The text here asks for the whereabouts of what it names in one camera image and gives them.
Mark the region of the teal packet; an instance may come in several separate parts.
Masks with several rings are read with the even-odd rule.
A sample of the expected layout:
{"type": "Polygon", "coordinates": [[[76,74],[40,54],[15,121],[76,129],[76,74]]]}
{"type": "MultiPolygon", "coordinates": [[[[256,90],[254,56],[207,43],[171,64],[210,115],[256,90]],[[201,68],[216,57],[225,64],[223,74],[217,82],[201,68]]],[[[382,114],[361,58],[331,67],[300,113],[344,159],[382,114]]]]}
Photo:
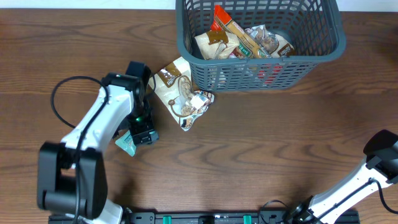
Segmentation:
{"type": "Polygon", "coordinates": [[[123,136],[117,139],[115,144],[128,153],[131,157],[136,154],[136,145],[134,144],[130,131],[127,131],[123,136]]]}

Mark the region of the beige snack bag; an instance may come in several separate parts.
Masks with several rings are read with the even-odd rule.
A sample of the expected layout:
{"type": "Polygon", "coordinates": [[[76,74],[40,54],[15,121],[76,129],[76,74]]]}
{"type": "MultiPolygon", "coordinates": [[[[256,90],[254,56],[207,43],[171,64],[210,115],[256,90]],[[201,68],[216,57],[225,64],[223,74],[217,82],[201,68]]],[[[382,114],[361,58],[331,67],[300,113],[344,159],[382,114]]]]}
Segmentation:
{"type": "Polygon", "coordinates": [[[245,33],[266,52],[267,57],[289,57],[296,54],[292,44],[281,35],[268,31],[265,25],[247,28],[245,33]]]}
{"type": "Polygon", "coordinates": [[[149,86],[184,131],[188,131],[215,100],[212,93],[193,89],[190,64],[183,57],[157,72],[150,78],[149,86]]]}
{"type": "Polygon", "coordinates": [[[223,30],[210,30],[196,36],[195,41],[205,60],[226,59],[239,46],[238,37],[223,30]]]}

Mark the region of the red orange pasta packet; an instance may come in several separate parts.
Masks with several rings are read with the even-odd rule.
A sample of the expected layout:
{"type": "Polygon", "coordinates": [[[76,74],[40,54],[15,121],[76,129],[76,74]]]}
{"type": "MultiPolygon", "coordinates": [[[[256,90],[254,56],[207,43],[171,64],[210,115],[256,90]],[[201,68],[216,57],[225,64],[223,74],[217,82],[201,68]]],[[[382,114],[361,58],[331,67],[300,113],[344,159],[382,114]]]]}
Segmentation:
{"type": "Polygon", "coordinates": [[[223,30],[237,36],[239,46],[233,50],[233,53],[239,59],[271,58],[271,55],[255,42],[220,5],[215,6],[211,30],[223,30]]]}

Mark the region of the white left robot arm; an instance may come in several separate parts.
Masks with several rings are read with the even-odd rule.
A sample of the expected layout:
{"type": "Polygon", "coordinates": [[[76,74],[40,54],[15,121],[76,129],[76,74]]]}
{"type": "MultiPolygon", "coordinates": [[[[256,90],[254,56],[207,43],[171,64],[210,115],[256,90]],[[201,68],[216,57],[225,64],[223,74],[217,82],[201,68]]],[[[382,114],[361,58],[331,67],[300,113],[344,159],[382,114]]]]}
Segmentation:
{"type": "Polygon", "coordinates": [[[154,129],[146,89],[150,72],[109,73],[80,123],[59,143],[40,148],[37,206],[63,213],[69,223],[130,223],[131,211],[108,199],[103,155],[119,130],[128,129],[134,146],[152,144],[154,129]]]}

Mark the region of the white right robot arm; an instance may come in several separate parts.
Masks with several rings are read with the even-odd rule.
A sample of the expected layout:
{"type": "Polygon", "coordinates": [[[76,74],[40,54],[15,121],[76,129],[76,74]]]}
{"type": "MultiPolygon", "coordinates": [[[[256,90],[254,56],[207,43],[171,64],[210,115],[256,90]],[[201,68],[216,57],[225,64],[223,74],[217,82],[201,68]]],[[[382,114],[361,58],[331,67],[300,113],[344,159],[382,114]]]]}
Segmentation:
{"type": "Polygon", "coordinates": [[[285,215],[291,223],[332,224],[353,205],[374,192],[384,208],[393,214],[382,190],[397,183],[397,134],[386,129],[376,133],[365,145],[365,157],[344,179],[327,191],[311,196],[285,215]]]}

